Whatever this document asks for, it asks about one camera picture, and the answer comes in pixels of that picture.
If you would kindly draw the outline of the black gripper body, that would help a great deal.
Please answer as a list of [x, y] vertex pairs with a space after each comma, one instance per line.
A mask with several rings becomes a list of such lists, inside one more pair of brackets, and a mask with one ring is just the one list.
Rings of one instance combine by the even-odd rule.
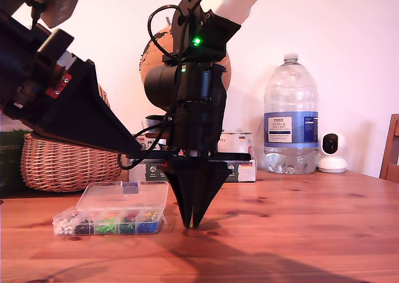
[[150, 115], [144, 119], [144, 129], [134, 135], [146, 133], [154, 139], [150, 147], [139, 154], [128, 154], [134, 162], [167, 160], [178, 155], [203, 157], [210, 161], [249, 161], [248, 152], [218, 150], [222, 132], [224, 107], [211, 107], [210, 103], [188, 102], [178, 105], [172, 114]]

